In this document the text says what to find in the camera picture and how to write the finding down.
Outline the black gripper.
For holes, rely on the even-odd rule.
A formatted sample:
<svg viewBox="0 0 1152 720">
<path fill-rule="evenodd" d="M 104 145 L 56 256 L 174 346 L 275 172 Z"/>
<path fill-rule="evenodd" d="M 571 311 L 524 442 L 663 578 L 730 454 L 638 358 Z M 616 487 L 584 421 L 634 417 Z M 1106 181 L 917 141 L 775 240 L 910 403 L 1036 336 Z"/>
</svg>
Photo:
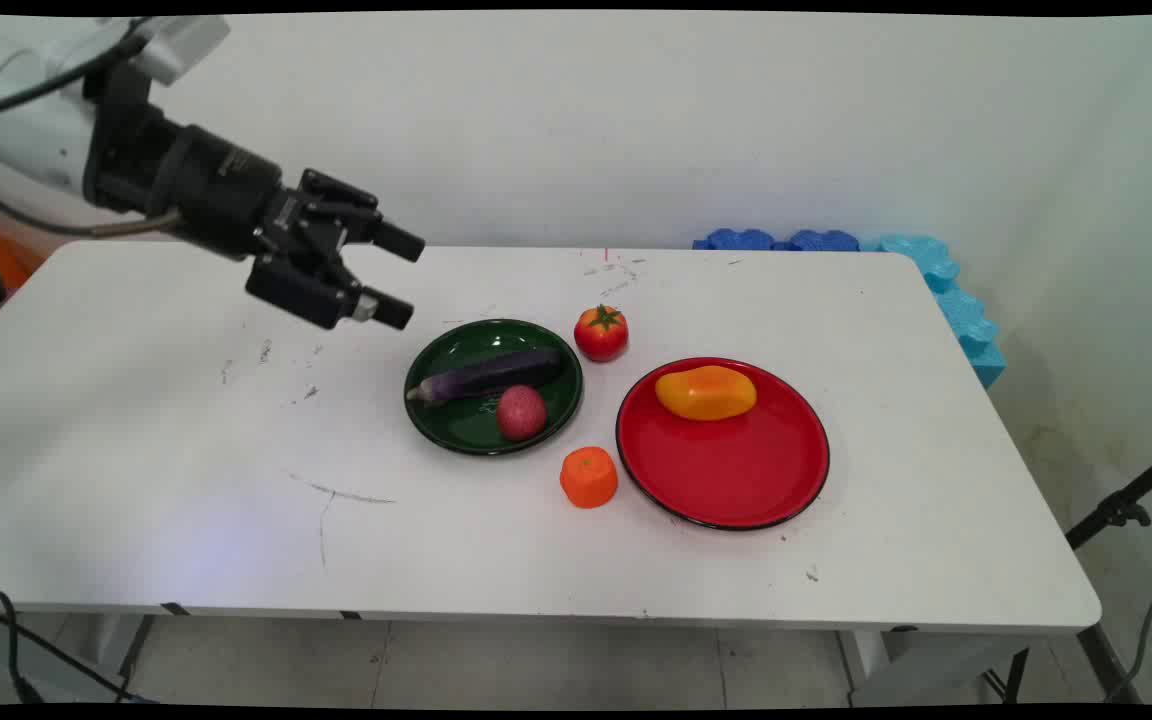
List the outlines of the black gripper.
<svg viewBox="0 0 1152 720">
<path fill-rule="evenodd" d="M 83 81 L 83 100 L 93 106 L 82 176 L 88 204 L 150 220 L 173 215 L 165 229 L 173 237 L 223 258 L 256 256 L 244 290 L 314 327 L 353 320 L 402 331 L 411 323 L 410 302 L 362 285 L 343 264 L 347 245 L 420 259 L 425 240 L 385 217 L 378 197 L 312 169 L 285 187 L 276 164 L 166 118 L 150 90 L 129 61 Z M 282 228 L 273 223 L 280 210 Z"/>
</svg>

